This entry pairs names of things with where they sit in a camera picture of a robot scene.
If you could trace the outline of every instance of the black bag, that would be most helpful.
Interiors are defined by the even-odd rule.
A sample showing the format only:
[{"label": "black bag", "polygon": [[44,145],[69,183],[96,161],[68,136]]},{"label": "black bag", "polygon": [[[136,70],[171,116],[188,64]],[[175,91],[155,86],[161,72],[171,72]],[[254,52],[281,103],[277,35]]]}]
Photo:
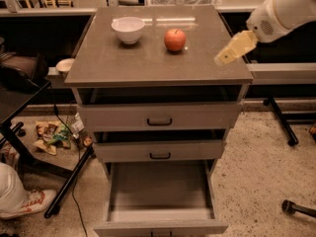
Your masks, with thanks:
[{"label": "black bag", "polygon": [[15,52],[0,54],[0,79],[9,89],[40,88],[38,83],[47,76],[48,65],[42,55],[20,56]]}]

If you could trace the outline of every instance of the black cord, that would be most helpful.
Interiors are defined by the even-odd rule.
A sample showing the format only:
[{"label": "black cord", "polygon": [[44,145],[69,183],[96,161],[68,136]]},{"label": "black cord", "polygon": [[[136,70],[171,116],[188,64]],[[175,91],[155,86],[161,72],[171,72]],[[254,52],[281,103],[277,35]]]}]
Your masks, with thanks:
[{"label": "black cord", "polygon": [[[52,87],[50,85],[50,90],[51,90],[51,96],[52,96],[52,102],[53,102],[53,112],[54,114],[57,116],[57,118],[65,125],[65,127],[68,129],[68,131],[70,132],[70,134],[72,135],[72,137],[75,139],[76,141],[76,144],[77,144],[77,147],[78,147],[78,155],[79,155],[79,159],[78,159],[78,162],[80,161],[80,145],[79,145],[79,139],[76,139],[74,136],[73,136],[73,132],[71,131],[71,129],[68,127],[68,125],[60,118],[59,116],[59,109],[57,107],[57,104],[56,104],[56,101],[55,101],[55,96],[54,96],[54,93],[53,93],[53,90],[52,90]],[[75,181],[74,181],[74,186],[73,186],[73,189],[72,189],[72,198],[74,199],[76,205],[77,205],[77,208],[78,208],[78,212],[79,212],[79,216],[80,216],[80,221],[81,221],[81,225],[82,225],[82,228],[85,232],[85,235],[88,237],[88,234],[87,234],[87,229],[85,227],[85,224],[84,224],[84,221],[83,221],[83,218],[82,218],[82,213],[81,213],[81,209],[80,209],[80,205],[75,197],[75,189],[76,189],[76,186],[77,186],[77,181],[78,181],[78,178],[76,177]]]}]

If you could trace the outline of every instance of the bowl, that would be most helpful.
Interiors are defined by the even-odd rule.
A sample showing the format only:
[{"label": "bowl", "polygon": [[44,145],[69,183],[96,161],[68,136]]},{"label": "bowl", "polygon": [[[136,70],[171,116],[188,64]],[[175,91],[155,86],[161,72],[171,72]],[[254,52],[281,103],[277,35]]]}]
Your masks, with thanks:
[{"label": "bowl", "polygon": [[123,17],[112,22],[112,29],[118,39],[126,44],[136,43],[142,35],[144,26],[145,23],[136,17]]}]

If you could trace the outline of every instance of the white pants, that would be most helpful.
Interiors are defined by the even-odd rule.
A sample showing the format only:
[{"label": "white pants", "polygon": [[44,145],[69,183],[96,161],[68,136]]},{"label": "white pants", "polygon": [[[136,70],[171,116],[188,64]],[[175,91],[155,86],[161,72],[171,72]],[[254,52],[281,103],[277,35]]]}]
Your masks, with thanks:
[{"label": "white pants", "polygon": [[0,212],[14,212],[27,202],[28,193],[18,173],[0,162]]}]

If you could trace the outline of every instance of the black table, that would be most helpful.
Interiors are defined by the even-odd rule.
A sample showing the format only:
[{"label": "black table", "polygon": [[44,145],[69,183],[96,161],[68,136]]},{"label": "black table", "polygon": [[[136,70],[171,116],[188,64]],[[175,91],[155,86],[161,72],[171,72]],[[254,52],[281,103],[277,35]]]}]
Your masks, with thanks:
[{"label": "black table", "polygon": [[52,214],[57,214],[59,212],[59,203],[67,193],[89,156],[93,154],[92,146],[89,146],[75,168],[73,170],[68,170],[35,158],[29,149],[17,137],[16,131],[19,130],[23,124],[19,122],[12,128],[11,120],[16,117],[29,103],[31,103],[37,95],[47,89],[50,84],[51,83],[49,81],[42,80],[42,82],[39,83],[39,89],[32,91],[14,91],[8,90],[0,82],[0,132],[3,135],[3,138],[0,140],[0,146],[5,140],[8,140],[20,154],[19,164],[26,165],[28,168],[36,171],[40,170],[49,172],[67,179],[46,211],[44,215],[45,218],[49,218]]}]

